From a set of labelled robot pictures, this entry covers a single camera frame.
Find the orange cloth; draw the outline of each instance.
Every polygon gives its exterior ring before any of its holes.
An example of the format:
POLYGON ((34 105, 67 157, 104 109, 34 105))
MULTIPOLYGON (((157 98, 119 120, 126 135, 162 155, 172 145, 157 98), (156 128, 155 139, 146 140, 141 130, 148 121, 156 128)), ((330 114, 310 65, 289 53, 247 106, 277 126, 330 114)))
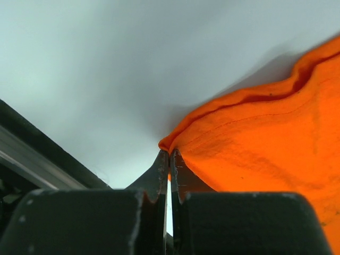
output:
POLYGON ((304 55, 290 78, 194 110, 159 147, 177 148, 217 191, 303 194, 340 254, 340 37, 304 55))

